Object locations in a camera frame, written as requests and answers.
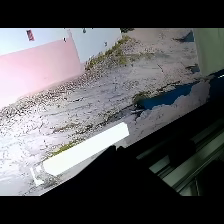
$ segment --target rocky ground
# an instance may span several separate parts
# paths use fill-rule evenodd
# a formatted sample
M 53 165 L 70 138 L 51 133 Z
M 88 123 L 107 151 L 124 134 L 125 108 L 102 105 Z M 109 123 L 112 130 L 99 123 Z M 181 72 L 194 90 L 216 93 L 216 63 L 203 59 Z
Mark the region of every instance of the rocky ground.
M 38 195 L 51 185 L 36 187 L 29 167 L 61 146 L 79 143 L 124 121 L 132 137 L 127 144 L 152 133 L 205 103 L 209 84 L 201 81 L 189 96 L 133 114 L 133 99 L 141 92 L 151 97 L 202 78 L 186 67 L 197 63 L 194 43 L 175 38 L 190 29 L 135 29 L 107 59 L 80 78 L 21 99 L 0 112 L 0 195 Z M 74 176 L 91 160 L 58 177 Z

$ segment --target dirt ground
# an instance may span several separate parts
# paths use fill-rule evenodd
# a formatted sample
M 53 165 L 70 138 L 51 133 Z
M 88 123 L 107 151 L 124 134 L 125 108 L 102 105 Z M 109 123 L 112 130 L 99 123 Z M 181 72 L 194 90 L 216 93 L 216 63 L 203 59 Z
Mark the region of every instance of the dirt ground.
M 85 85 L 52 97 L 44 103 L 29 105 L 0 120 L 0 195 L 39 195 L 50 189 L 36 187 L 29 167 L 57 151 L 70 141 L 80 142 L 121 121 L 128 124 L 126 144 L 143 138 L 169 122 L 206 102 L 209 84 L 201 81 L 189 96 L 179 97 L 172 105 L 160 105 L 132 114 L 133 97 L 147 91 L 152 97 L 179 85 L 201 78 L 186 69 L 197 63 L 194 43 L 180 43 L 190 29 L 135 29 L 128 33 L 138 44 L 125 54 L 145 49 L 151 58 L 140 58 L 126 66 L 117 66 Z M 90 158 L 58 177 L 58 183 L 71 178 L 94 158 Z

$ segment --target displayed image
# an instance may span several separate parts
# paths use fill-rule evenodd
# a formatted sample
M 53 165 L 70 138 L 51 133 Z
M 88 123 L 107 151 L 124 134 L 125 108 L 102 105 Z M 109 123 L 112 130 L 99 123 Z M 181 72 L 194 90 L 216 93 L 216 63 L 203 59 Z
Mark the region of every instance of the displayed image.
M 1 28 L 0 195 L 40 195 L 68 180 L 94 156 L 39 186 L 30 167 L 122 122 L 129 146 L 205 104 L 196 32 Z

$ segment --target pale green surface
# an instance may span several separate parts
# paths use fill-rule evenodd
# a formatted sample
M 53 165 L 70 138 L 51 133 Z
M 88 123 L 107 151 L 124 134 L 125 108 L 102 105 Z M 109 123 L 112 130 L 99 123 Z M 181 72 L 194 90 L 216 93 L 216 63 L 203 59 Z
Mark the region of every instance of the pale green surface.
M 194 28 L 194 38 L 201 73 L 224 69 L 224 28 Z

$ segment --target pink wall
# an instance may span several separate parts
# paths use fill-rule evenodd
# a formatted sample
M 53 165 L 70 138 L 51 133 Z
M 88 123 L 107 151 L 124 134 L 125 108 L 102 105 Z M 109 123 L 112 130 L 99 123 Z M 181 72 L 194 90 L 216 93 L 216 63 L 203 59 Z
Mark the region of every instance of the pink wall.
M 80 74 L 71 37 L 0 56 L 0 108 Z

